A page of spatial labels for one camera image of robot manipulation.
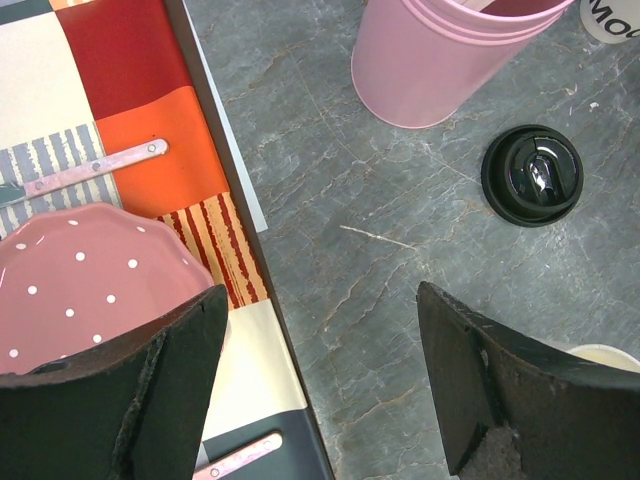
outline red fabric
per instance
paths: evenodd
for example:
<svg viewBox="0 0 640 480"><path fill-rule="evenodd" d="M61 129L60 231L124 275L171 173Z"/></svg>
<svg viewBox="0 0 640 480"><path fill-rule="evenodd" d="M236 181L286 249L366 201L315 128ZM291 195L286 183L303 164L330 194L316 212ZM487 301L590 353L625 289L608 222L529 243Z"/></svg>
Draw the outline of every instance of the red fabric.
<svg viewBox="0 0 640 480"><path fill-rule="evenodd" d="M96 120L192 85L161 0L95 0L56 15Z"/></svg>

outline pink knife handle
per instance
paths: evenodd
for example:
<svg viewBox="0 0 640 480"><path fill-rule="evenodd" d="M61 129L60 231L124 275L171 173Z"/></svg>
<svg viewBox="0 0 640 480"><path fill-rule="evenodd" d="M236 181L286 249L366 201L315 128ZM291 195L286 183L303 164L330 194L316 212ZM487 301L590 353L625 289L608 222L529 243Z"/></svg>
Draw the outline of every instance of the pink knife handle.
<svg viewBox="0 0 640 480"><path fill-rule="evenodd" d="M282 435L274 432L260 440L242 447L240 450L221 458L220 460L198 470L193 475L193 480L211 480L222 478L235 472L239 468L249 465L251 462L277 450L282 446Z"/></svg>
<svg viewBox="0 0 640 480"><path fill-rule="evenodd" d="M169 144L165 140L153 140L152 142L147 142L137 147L114 153L113 155L98 158L97 160L78 167L69 168L62 172L39 178L38 180L24 184L26 199L46 195L61 188L75 185L76 183L84 182L85 180L90 180L100 175L105 175L119 168L163 155L168 150Z"/></svg>

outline cup with black text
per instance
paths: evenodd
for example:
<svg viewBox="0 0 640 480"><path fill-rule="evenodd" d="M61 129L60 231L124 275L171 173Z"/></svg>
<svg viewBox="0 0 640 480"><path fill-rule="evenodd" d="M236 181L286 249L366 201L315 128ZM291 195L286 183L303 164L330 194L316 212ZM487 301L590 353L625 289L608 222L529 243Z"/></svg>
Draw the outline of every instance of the cup with black text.
<svg viewBox="0 0 640 480"><path fill-rule="evenodd" d="M640 37L640 0L582 0L584 28L604 43Z"/></svg>

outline plate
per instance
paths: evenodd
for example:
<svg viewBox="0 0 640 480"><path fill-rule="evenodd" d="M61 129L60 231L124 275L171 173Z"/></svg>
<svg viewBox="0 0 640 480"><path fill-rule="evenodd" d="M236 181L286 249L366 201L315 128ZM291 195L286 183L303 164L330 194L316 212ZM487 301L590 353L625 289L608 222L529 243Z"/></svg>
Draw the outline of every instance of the plate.
<svg viewBox="0 0 640 480"><path fill-rule="evenodd" d="M94 203L0 242L0 373L109 341L213 285L166 225Z"/></svg>

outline black lid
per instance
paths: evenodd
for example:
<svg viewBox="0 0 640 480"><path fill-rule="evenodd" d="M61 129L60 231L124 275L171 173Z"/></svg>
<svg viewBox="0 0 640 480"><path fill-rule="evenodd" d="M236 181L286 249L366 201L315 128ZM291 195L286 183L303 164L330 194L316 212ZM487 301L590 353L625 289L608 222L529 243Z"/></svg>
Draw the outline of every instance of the black lid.
<svg viewBox="0 0 640 480"><path fill-rule="evenodd" d="M482 188L493 209L522 227L541 227L576 205L584 174L578 152L559 132L524 125L500 135L482 163Z"/></svg>

